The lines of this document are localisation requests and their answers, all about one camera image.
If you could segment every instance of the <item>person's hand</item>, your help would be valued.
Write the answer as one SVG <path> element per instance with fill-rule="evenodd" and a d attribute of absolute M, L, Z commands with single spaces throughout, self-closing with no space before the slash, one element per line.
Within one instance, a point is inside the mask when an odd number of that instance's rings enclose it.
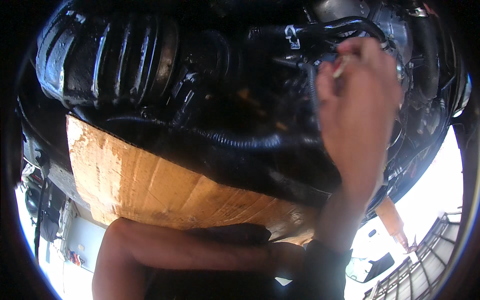
<path fill-rule="evenodd" d="M 340 78 L 323 62 L 316 79 L 319 118 L 327 152 L 348 196 L 369 200 L 378 188 L 394 119 L 401 101 L 395 60 L 373 38 L 338 45 L 350 55 Z"/>

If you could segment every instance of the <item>white wall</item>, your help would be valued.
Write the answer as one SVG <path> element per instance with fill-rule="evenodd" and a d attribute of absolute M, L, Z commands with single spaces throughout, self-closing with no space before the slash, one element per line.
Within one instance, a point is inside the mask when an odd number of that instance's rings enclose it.
<path fill-rule="evenodd" d="M 30 215 L 25 207 L 25 193 L 21 189 L 15 190 L 17 196 L 18 213 L 20 222 L 24 230 L 24 236 L 19 237 L 26 239 L 27 244 L 32 251 L 33 259 L 33 239 L 35 236 L 35 227 L 32 226 L 30 221 Z M 75 239 L 81 240 L 85 243 L 85 252 L 88 251 L 87 256 L 93 268 L 95 267 L 96 254 L 91 252 L 98 252 L 100 242 L 103 238 L 104 229 L 99 230 L 91 225 L 94 224 L 81 219 L 75 218 L 74 224 L 77 224 L 73 230 L 76 232 L 73 234 Z M 82 230 L 90 230 L 92 238 L 84 238 L 87 232 L 81 232 Z M 47 263 L 45 257 L 47 253 L 47 247 L 50 246 L 50 263 Z M 40 245 L 38 247 L 38 261 L 40 268 L 42 269 L 45 277 L 52 285 L 53 289 L 58 293 L 59 297 L 64 300 L 89 300 L 92 299 L 92 278 L 93 273 L 84 270 L 79 266 L 74 265 L 68 260 L 64 262 L 58 255 L 57 250 L 53 247 L 53 244 L 48 244 L 46 240 L 40 238 Z"/>
<path fill-rule="evenodd" d="M 417 243 L 422 241 L 437 217 L 442 216 L 444 212 L 457 211 L 457 207 L 462 205 L 462 197 L 462 161 L 455 132 L 450 126 L 445 141 L 432 164 L 412 189 L 396 203 L 397 211 L 405 223 L 404 232 L 410 245 L 415 236 Z M 370 242 L 372 239 L 368 238 L 368 233 L 372 229 L 376 229 L 377 234 L 384 237 L 381 243 Z M 357 232 L 353 241 L 353 249 L 354 257 L 373 256 L 374 253 L 377 253 L 374 256 L 380 258 L 390 252 L 395 264 L 379 277 L 367 283 L 358 283 L 347 277 L 346 300 L 363 299 L 367 290 L 371 289 L 378 280 L 387 277 L 407 257 L 403 255 L 405 250 L 393 242 L 393 238 L 388 235 L 378 217 L 370 220 Z"/>
<path fill-rule="evenodd" d="M 104 234 L 105 229 L 79 216 L 72 221 L 67 240 L 68 248 L 85 260 L 83 268 L 91 272 L 95 271 L 96 257 Z M 84 246 L 84 250 L 81 251 L 78 245 Z"/>

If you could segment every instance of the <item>cardboard sheet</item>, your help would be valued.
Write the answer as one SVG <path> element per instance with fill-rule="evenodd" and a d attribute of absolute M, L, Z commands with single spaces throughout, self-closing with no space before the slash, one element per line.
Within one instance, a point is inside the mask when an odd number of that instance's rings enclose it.
<path fill-rule="evenodd" d="M 218 184 L 73 116 L 67 116 L 70 160 L 77 190 L 94 220 L 119 217 L 178 229 L 250 222 L 272 239 L 312 236 L 317 210 Z"/>

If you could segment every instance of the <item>person's arm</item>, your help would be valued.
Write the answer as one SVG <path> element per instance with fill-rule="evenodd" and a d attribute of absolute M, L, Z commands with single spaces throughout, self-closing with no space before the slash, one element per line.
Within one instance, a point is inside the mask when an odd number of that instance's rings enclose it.
<path fill-rule="evenodd" d="M 107 228 L 92 282 L 94 299 L 143 299 L 146 266 L 175 270 L 252 271 L 273 275 L 280 264 L 301 266 L 303 248 L 289 243 L 239 246 L 182 230 L 117 219 Z"/>
<path fill-rule="evenodd" d="M 379 187 L 400 86 L 395 60 L 372 38 L 351 38 L 337 48 L 351 55 L 339 80 L 324 62 L 317 76 L 322 140 L 342 185 L 317 219 L 293 299 L 343 299 L 350 247 Z"/>

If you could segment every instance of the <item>hose clamp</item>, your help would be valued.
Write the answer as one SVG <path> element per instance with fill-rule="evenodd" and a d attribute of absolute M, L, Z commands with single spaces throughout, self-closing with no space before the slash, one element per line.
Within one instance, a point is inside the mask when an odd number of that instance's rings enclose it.
<path fill-rule="evenodd" d="M 408 14 L 411 15 L 412 17 L 423 17 L 423 18 L 428 17 L 427 11 L 421 7 L 417 7 L 416 9 L 413 10 L 413 12 L 409 12 Z"/>
<path fill-rule="evenodd" d="M 300 39 L 297 38 L 297 30 L 293 25 L 287 25 L 285 27 L 285 39 L 290 43 L 290 49 L 300 49 Z"/>
<path fill-rule="evenodd" d="M 390 44 L 388 43 L 388 40 L 384 41 L 383 43 L 380 44 L 380 48 L 382 50 L 387 50 L 389 48 Z"/>

